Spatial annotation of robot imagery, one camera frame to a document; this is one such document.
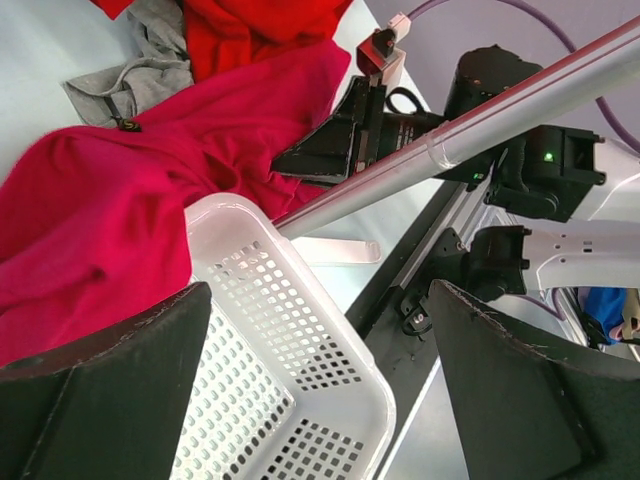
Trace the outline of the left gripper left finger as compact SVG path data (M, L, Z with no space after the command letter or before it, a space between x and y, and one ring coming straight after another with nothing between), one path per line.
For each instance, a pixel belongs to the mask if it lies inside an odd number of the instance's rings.
M197 282L2 367L2 478L169 478L210 315Z

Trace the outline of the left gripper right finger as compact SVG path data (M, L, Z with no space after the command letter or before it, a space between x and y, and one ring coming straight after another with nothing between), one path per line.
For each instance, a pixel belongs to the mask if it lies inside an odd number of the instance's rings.
M638 363L442 280L430 286L429 315L470 478L638 478Z

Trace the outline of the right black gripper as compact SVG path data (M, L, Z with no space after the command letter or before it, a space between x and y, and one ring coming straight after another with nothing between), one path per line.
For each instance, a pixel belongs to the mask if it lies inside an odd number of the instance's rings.
M440 116L428 112L412 91L396 87L384 100L375 97L367 108L353 161L356 128L363 122L369 89L368 77L353 76L329 117L278 155L271 169L305 183L332 187L440 125ZM394 96L404 97L414 110L402 112L393 104Z

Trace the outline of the magenta t shirt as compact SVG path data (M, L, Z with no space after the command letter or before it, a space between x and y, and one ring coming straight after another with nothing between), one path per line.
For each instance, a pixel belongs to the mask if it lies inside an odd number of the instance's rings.
M329 114L350 63L332 41L216 74L131 129L54 131L1 188L1 361L134 316L191 277L185 209L229 192L277 219L318 195L272 160Z

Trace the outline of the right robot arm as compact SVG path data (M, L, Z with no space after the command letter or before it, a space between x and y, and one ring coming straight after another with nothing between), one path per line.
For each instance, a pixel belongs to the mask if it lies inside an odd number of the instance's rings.
M404 87L388 90L355 76L334 113L272 162L273 171L325 189L414 142L541 71L541 66L494 45L459 60L441 115L425 111ZM599 138L591 131L542 125L440 174L469 191L489 183L484 201L532 219L566 222L606 175L595 167ZM479 233L464 254L463 288L483 301L524 292L526 232Z

